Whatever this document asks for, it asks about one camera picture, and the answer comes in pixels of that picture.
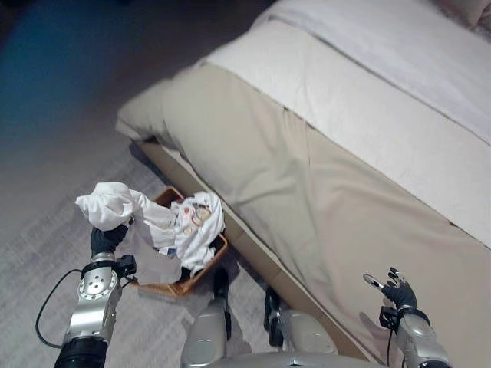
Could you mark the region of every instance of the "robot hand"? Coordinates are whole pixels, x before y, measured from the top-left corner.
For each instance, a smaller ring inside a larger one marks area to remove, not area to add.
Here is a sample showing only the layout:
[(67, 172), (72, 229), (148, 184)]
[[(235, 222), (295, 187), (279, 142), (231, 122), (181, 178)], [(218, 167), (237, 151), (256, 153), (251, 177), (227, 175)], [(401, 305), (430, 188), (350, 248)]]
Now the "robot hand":
[(376, 278), (364, 274), (363, 279), (380, 290), (396, 309), (381, 308), (380, 322), (397, 334), (397, 345), (404, 353), (408, 368), (450, 368), (445, 349), (438, 344), (437, 335), (427, 315), (417, 309), (416, 295), (406, 278), (390, 267), (393, 280), (382, 285)]
[(394, 267), (390, 268), (388, 275), (394, 282), (388, 280), (382, 287), (382, 293), (384, 293), (390, 301), (396, 304), (398, 310), (402, 308), (416, 309), (416, 295), (414, 295), (414, 291), (406, 281), (404, 275)]

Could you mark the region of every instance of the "white towel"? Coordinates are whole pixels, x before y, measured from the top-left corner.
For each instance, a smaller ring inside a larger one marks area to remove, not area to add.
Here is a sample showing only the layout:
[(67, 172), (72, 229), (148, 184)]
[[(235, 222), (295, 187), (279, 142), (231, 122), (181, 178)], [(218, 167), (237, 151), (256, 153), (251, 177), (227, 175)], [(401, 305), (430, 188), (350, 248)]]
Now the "white towel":
[(215, 255), (208, 246), (225, 228), (222, 203), (216, 194), (198, 192), (182, 202), (172, 202), (170, 209), (176, 216), (177, 256), (194, 275)]
[(134, 254), (140, 283), (171, 284), (179, 280), (180, 260), (156, 252), (174, 246), (176, 216), (169, 209), (121, 182), (99, 182), (91, 194), (77, 197), (75, 204), (89, 222), (102, 231), (112, 230), (134, 217), (130, 231), (118, 248)]

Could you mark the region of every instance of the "beige bed skirt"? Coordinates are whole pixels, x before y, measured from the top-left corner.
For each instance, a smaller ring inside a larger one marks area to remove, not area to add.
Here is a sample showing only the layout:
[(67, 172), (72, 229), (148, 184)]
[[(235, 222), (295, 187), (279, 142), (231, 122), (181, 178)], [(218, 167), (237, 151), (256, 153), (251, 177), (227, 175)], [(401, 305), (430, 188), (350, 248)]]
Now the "beige bed skirt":
[(140, 144), (185, 194), (206, 183), (222, 198), (231, 243), (340, 353), (384, 360), (383, 296), (362, 275), (394, 266), (454, 366), (489, 366), (489, 249), (243, 80), (189, 69), (127, 103), (117, 128), (177, 149)]

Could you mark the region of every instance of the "white cloth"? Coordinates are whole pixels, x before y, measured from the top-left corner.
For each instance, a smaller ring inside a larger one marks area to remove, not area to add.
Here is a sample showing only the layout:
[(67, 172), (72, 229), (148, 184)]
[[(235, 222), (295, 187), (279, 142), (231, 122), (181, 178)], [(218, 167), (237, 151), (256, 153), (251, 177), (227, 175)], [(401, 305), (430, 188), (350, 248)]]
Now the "white cloth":
[(99, 182), (89, 195), (77, 197), (75, 204), (95, 227), (112, 230), (127, 222), (130, 226), (119, 251), (129, 251), (137, 260), (140, 283), (173, 283), (181, 275), (180, 260), (160, 255), (160, 248), (174, 246), (176, 216), (167, 208), (150, 201), (144, 194), (121, 182)]
[(206, 60), (491, 248), (490, 55), (418, 4), (309, 0), (273, 5)]
[(215, 255), (208, 246), (225, 228), (222, 203), (216, 194), (198, 192), (182, 202), (172, 202), (170, 209), (176, 216), (177, 256), (193, 275)]

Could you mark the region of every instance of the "mattress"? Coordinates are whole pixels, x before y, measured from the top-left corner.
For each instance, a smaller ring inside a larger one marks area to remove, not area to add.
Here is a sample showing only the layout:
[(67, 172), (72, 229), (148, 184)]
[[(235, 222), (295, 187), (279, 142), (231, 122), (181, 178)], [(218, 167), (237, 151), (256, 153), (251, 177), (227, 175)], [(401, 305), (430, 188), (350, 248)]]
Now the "mattress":
[(348, 333), (384, 360), (382, 295), (404, 271), (454, 366), (491, 362), (489, 249), (233, 73), (201, 64), (127, 103), (117, 129), (179, 150)]
[(283, 0), (206, 60), (491, 248), (491, 47), (481, 38), (412, 0)]

